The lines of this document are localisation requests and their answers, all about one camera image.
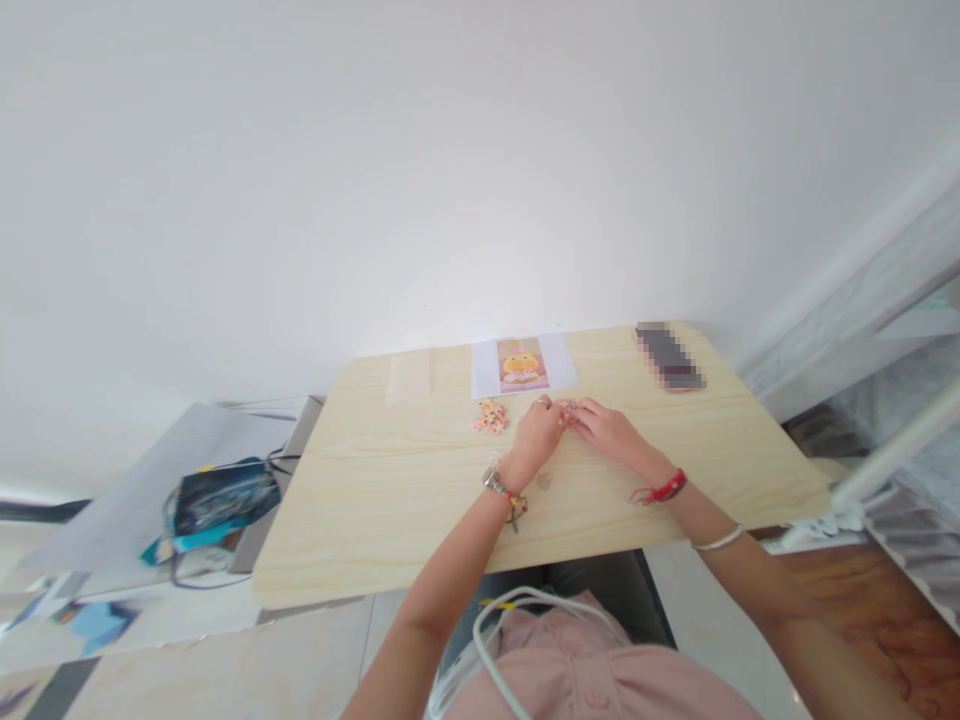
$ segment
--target small pink beads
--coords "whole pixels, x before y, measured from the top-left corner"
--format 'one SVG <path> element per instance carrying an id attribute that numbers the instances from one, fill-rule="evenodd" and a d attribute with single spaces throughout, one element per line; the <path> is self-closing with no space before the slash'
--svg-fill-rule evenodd
<path id="1" fill-rule="evenodd" d="M 493 400 L 480 401 L 480 413 L 473 421 L 473 429 L 477 432 L 489 430 L 494 435 L 500 435 L 507 427 L 507 409 Z"/>
<path id="2" fill-rule="evenodd" d="M 564 398 L 563 400 L 557 400 L 557 404 L 560 406 L 560 414 L 569 424 L 580 422 L 573 416 L 573 411 L 577 409 L 576 400 Z"/>

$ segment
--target smartphone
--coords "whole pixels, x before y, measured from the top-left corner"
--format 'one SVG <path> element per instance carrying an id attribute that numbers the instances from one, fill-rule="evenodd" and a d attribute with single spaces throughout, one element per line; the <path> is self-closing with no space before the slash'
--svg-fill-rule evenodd
<path id="1" fill-rule="evenodd" d="M 707 386 L 666 323 L 637 323 L 637 345 L 667 392 L 690 392 Z"/>

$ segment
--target gray pants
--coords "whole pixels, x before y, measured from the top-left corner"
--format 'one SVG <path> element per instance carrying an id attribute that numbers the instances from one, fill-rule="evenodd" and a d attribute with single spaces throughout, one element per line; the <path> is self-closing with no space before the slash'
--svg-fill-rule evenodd
<path id="1" fill-rule="evenodd" d="M 603 605 L 604 610 L 623 626 L 627 637 L 634 644 L 670 645 L 657 615 L 650 589 L 640 570 L 640 562 L 633 551 L 627 550 L 611 555 L 484 575 L 470 605 L 450 636 L 450 642 L 447 643 L 447 649 L 440 661 L 441 674 L 446 672 L 473 639 L 473 623 L 482 609 L 480 602 L 487 598 L 500 597 L 524 585 L 536 589 L 549 588 L 560 597 L 573 597 L 589 590 Z M 531 605 L 524 609 L 537 612 L 536 607 Z M 498 617 L 499 612 L 491 613 L 484 627 L 491 625 Z"/>

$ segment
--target hand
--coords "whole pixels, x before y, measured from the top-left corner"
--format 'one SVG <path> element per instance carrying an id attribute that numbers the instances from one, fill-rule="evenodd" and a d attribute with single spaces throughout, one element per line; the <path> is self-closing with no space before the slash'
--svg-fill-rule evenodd
<path id="1" fill-rule="evenodd" d="M 611 460 L 633 470 L 650 487 L 666 485 L 677 474 L 669 458 L 644 440 L 622 412 L 583 398 L 573 416 L 580 421 L 573 428 L 583 439 Z"/>
<path id="2" fill-rule="evenodd" d="M 557 449 L 566 423 L 560 406 L 541 395 L 517 424 L 513 449 L 500 463 L 500 479 L 511 492 L 520 492 L 540 472 Z"/>

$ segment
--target wooden table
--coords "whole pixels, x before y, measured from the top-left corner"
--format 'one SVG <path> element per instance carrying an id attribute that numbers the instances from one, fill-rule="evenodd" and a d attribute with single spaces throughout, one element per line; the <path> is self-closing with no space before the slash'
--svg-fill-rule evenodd
<path id="1" fill-rule="evenodd" d="M 803 457 L 706 338 L 672 323 L 707 388 L 670 394 L 640 357 L 631 327 L 567 334 L 580 384 L 552 397 L 592 396 L 622 410 L 732 517 L 748 528 L 821 515 L 825 478 Z M 392 356 L 362 358 L 337 379 L 253 572 L 277 609 L 409 587 L 483 490 L 484 470 L 513 442 L 537 394 L 499 399 L 502 436 L 471 427 L 469 345 L 432 351 L 432 392 L 387 405 Z M 488 571 L 587 557 L 683 535 L 663 507 L 633 506 L 628 470 L 568 432 L 527 490 L 520 533 L 505 526 Z"/>

